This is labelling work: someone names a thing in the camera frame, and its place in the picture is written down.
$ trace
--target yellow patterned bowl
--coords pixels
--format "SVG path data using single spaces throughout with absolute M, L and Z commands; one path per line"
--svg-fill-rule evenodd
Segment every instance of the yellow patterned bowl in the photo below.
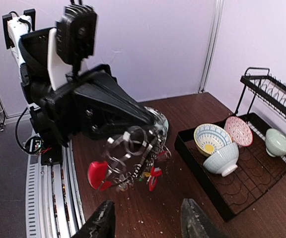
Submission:
M 214 124 L 201 124 L 194 131 L 197 149 L 206 157 L 225 145 L 232 143 L 227 131 Z

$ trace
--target wire dish rack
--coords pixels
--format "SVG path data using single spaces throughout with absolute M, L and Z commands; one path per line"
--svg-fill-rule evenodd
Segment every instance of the wire dish rack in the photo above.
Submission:
M 249 70 L 255 69 L 266 70 L 267 74 L 248 74 Z M 175 140 L 175 149 L 226 222 L 262 197 L 286 173 L 286 156 L 273 158 L 266 152 L 265 135 L 271 127 L 257 114 L 250 113 L 258 97 L 286 119 L 286 85 L 272 77 L 268 68 L 250 67 L 240 81 L 244 88 L 232 116 L 237 115 L 248 88 L 253 92 L 253 99 L 247 114 L 239 117 L 251 128 L 253 143 L 248 147 L 239 148 L 238 168 L 235 172 L 223 178 L 207 172 L 203 167 L 206 157 L 197 150 L 194 142 L 194 130 L 198 125 L 178 132 Z M 223 128 L 225 121 L 226 119 L 214 124 Z

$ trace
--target dish rack tray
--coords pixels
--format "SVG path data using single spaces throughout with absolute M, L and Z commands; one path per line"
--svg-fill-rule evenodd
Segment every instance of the dish rack tray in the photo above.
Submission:
M 250 75 L 249 70 L 267 70 L 266 75 Z M 180 131 L 175 140 L 175 149 L 198 180 L 203 190 L 225 222 L 244 211 L 272 188 L 286 173 L 286 155 L 270 157 L 266 152 L 265 135 L 271 128 L 257 114 L 250 113 L 256 97 L 286 119 L 286 85 L 270 75 L 268 68 L 248 68 L 241 77 L 244 84 L 236 116 L 246 88 L 253 92 L 253 99 L 245 115 L 239 116 L 252 130 L 253 143 L 239 148 L 238 168 L 226 177 L 213 175 L 204 167 L 206 157 L 196 148 L 194 128 Z M 224 127 L 225 120 L 214 124 Z

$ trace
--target bowl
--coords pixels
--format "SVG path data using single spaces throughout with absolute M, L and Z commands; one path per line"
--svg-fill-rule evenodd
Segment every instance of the bowl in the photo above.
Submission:
M 232 141 L 236 142 L 239 146 L 246 147 L 252 144 L 252 131 L 242 119 L 228 117 L 224 129 L 229 133 Z
M 286 136 L 276 129 L 268 129 L 266 133 L 266 150 L 272 157 L 286 155 Z
M 238 158 L 238 145 L 236 142 L 233 142 L 209 156 L 204 161 L 203 166 L 213 174 L 221 174 L 221 176 L 226 177 L 238 168 L 236 165 Z
M 232 142 L 230 135 L 214 124 L 201 124 L 194 131 L 197 149 L 206 157 Z

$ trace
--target brown table surface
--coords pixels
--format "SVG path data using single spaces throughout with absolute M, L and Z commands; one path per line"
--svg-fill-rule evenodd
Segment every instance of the brown table surface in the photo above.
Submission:
M 73 155 L 85 218 L 104 200 L 116 207 L 117 238 L 180 238 L 180 206 L 194 199 L 211 220 L 230 237 L 286 237 L 286 175 L 267 194 L 243 213 L 224 223 L 184 161 L 174 150 L 178 131 L 226 118 L 231 111 L 209 93 L 144 103 L 165 114 L 170 123 L 167 146 L 172 151 L 168 174 L 158 179 L 153 192 L 143 182 L 126 192 L 114 188 L 94 190 L 87 179 L 92 161 L 100 160 L 99 142 L 79 134 L 73 138 Z

